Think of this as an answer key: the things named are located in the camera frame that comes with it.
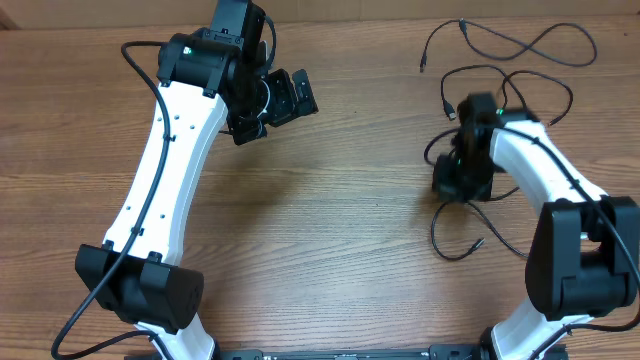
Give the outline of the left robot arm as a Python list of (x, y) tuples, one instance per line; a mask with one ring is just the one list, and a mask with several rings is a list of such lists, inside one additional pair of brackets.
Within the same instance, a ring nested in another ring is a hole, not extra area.
[(100, 246), (84, 245), (75, 268), (88, 301), (133, 325), (158, 359), (216, 359), (199, 318), (200, 272), (181, 265), (189, 209), (209, 150), (220, 134), (243, 145), (314, 114), (304, 70), (273, 68), (274, 24), (249, 0), (223, 0), (209, 26), (159, 44), (147, 79), (153, 125), (122, 209)]

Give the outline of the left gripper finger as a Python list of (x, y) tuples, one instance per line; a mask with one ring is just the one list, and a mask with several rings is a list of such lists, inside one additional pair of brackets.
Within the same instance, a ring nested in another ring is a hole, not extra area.
[(267, 136), (267, 130), (261, 120), (256, 117), (243, 118), (229, 116), (227, 119), (228, 132), (237, 146), (258, 140)]
[(318, 106), (309, 82), (308, 73), (304, 69), (296, 71), (292, 75), (297, 96), (296, 114), (307, 116), (318, 112)]

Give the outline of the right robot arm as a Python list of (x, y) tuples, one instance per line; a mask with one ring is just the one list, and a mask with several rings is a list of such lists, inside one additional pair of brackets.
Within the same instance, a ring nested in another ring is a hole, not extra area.
[(489, 93), (443, 105), (460, 125), (453, 149), (433, 162), (432, 190), (443, 205), (493, 200), (497, 173), (510, 175), (538, 222), (526, 254), (527, 296), (476, 345), (435, 345), (433, 359), (565, 359), (560, 340), (576, 330), (627, 332), (639, 324), (598, 325), (639, 296), (639, 206), (586, 179), (526, 107), (498, 107)]

